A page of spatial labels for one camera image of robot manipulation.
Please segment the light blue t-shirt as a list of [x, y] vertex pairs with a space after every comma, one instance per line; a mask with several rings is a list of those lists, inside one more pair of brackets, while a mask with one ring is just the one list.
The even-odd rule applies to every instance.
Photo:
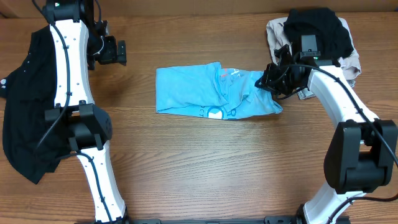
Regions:
[[219, 62], [158, 68], [155, 109], [212, 119], [244, 119], [279, 114], [282, 107], [270, 92], [255, 87], [260, 71], [223, 68]]

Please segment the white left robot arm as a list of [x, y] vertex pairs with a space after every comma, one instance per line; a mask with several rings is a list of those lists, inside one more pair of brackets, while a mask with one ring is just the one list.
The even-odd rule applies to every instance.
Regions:
[[83, 166], [95, 206], [95, 223], [130, 223], [110, 159], [113, 127], [109, 114], [95, 105], [88, 72], [95, 64], [127, 64], [126, 43], [108, 32], [94, 15], [98, 1], [47, 1], [40, 13], [50, 25], [55, 47], [57, 88], [53, 108], [45, 112], [54, 133], [67, 142], [69, 156]]

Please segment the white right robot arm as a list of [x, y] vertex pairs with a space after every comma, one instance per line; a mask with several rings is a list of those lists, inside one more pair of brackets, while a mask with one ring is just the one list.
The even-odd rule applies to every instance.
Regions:
[[270, 63], [254, 85], [281, 100], [309, 89], [335, 127], [323, 162], [326, 181], [289, 218], [291, 223], [349, 223], [341, 214], [355, 201], [378, 200], [370, 194], [391, 181], [397, 165], [397, 126], [361, 102], [337, 61], [314, 57]]

